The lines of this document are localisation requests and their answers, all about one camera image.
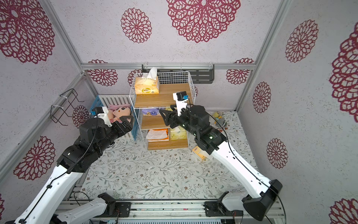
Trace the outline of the yellow tissue pack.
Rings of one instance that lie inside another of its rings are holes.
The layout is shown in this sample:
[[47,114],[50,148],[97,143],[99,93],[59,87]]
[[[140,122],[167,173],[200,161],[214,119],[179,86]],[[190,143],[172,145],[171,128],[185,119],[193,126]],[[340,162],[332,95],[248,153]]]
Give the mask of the yellow tissue pack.
[[198,161],[205,161],[207,159],[207,157],[203,154],[203,151],[198,146],[194,147],[192,152]]

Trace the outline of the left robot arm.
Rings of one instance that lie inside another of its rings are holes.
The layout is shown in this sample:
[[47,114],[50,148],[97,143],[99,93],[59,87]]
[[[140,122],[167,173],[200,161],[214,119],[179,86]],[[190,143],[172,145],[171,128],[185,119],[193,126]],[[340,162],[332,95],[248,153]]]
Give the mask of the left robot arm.
[[79,137],[57,160],[46,184],[28,208],[11,223],[83,224],[94,217],[113,212],[115,199],[106,193],[70,211],[56,213],[56,210],[71,187],[100,158],[103,151],[133,129],[133,120],[130,115],[109,124],[101,117],[85,121],[79,127]]

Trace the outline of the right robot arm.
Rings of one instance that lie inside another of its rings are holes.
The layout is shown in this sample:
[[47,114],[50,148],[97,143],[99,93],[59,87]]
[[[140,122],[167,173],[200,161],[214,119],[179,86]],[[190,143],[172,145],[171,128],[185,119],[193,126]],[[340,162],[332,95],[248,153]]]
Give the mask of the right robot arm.
[[258,221],[266,218],[274,202],[280,199],[281,182],[268,179],[240,156],[226,132],[211,126],[211,115],[203,106],[193,105],[179,111],[172,105],[171,109],[159,111],[165,125],[182,127],[194,135],[197,146],[221,162],[246,189],[247,195],[241,199],[242,209]]

